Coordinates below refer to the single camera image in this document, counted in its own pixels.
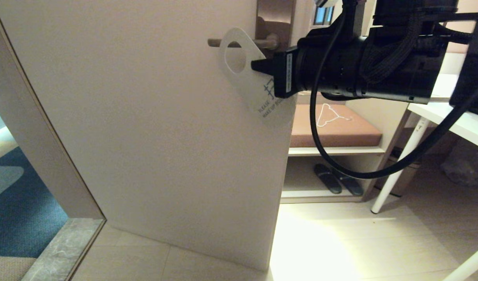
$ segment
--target plastic bag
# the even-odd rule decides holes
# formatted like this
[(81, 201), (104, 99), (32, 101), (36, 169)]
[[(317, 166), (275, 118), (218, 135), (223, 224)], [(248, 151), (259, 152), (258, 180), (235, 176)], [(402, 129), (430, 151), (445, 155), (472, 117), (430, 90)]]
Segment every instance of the plastic bag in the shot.
[(478, 187), (478, 146), (459, 139), (440, 168), (454, 183)]

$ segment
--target door frame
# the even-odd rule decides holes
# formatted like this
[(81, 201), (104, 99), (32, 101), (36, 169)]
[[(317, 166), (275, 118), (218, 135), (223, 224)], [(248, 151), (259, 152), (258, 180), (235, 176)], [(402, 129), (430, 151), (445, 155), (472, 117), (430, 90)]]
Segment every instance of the door frame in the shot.
[(69, 217), (104, 219), (43, 110), (1, 21), (0, 116)]

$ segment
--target black cable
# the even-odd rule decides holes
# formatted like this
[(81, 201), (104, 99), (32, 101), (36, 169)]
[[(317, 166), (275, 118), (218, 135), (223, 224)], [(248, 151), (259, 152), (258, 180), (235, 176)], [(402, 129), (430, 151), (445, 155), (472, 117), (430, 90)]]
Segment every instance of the black cable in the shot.
[(334, 34), (332, 35), (327, 48), (324, 50), (324, 54), (319, 64), (319, 69), (317, 70), (312, 93), (310, 95), (310, 128), (312, 129), (312, 137), (315, 142), (315, 146), (319, 150), (321, 156), (330, 164), (334, 169), (337, 169), (343, 174), (347, 176), (351, 176), (353, 178), (362, 178), (362, 179), (369, 179), (369, 178), (381, 178), (383, 176), (388, 176), (390, 174), (394, 174), (405, 167), (408, 167), (412, 164), (417, 158), (423, 155), (428, 149), (430, 149), (448, 130), (449, 128), (461, 117), (461, 115), (470, 107), (473, 101), (478, 98), (478, 89), (469, 96), (461, 105), (458, 105), (453, 108), (453, 110), (445, 117), (444, 121), (442, 121), (437, 128), (421, 143), (419, 146), (414, 149), (411, 153), (401, 159), (399, 162), (391, 165), (390, 167), (381, 169), (379, 171), (373, 171), (368, 173), (360, 173), (356, 171), (349, 170), (334, 160), (332, 160), (331, 156), (326, 153), (324, 147), (322, 146), (320, 139), (319, 139), (319, 132), (317, 131), (317, 122), (315, 120), (315, 106), (317, 102), (317, 88), (319, 87), (319, 78), (322, 73), (322, 69), (324, 67), (324, 63), (326, 62), (329, 53), (331, 52), (334, 43), (339, 36), (344, 19), (346, 17), (346, 13), (343, 10), (342, 14), (340, 15), (341, 21), (339, 22), (338, 26)]

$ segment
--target table leg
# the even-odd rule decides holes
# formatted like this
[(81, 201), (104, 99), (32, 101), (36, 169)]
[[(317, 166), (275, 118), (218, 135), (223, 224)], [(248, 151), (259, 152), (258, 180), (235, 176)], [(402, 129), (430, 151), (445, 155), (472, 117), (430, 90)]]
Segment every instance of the table leg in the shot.
[(478, 251), (454, 270), (444, 281), (463, 281), (478, 270)]
[[(421, 117), (419, 119), (418, 124), (416, 125), (416, 128), (414, 128), (414, 132), (412, 132), (411, 137), (409, 138), (407, 144), (404, 147), (404, 151), (402, 154), (400, 154), (400, 158), (398, 160), (401, 160), (404, 158), (406, 155), (408, 155), (411, 151), (413, 151), (416, 146), (418, 146), (419, 141), (421, 140), (421, 137), (423, 137), (426, 128), (428, 128), (428, 124), (430, 121), (424, 117)], [(378, 213), (381, 207), (383, 206), (383, 203), (385, 202), (386, 198), (392, 191), (393, 186), (395, 185), (396, 181), (402, 174), (402, 170), (398, 171), (394, 174), (391, 174), (388, 176), (388, 179), (386, 180), (385, 185), (381, 189), (381, 192), (379, 193), (378, 199), (376, 199), (376, 202), (371, 208), (371, 212), (373, 213)]]

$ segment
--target white table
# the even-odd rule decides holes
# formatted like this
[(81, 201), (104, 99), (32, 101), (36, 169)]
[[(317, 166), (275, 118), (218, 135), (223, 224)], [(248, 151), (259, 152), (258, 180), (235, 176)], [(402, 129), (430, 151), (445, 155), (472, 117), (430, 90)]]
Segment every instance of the white table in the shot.
[[(420, 115), (421, 118), (414, 128), (414, 132), (409, 138), (399, 160), (416, 148), (430, 121), (439, 124), (452, 111), (452, 107), (448, 103), (428, 103), (427, 105), (417, 105), (412, 103), (407, 109)], [(478, 115), (471, 112), (465, 112), (450, 128), (450, 131), (467, 139), (473, 144), (478, 145)], [(402, 171), (398, 171), (388, 177), (378, 199), (371, 208), (373, 213), (379, 212), (401, 173)], [(466, 260), (459, 268), (447, 276), (444, 281), (462, 281), (468, 278), (476, 270), (478, 270), (478, 251), (471, 258)]]

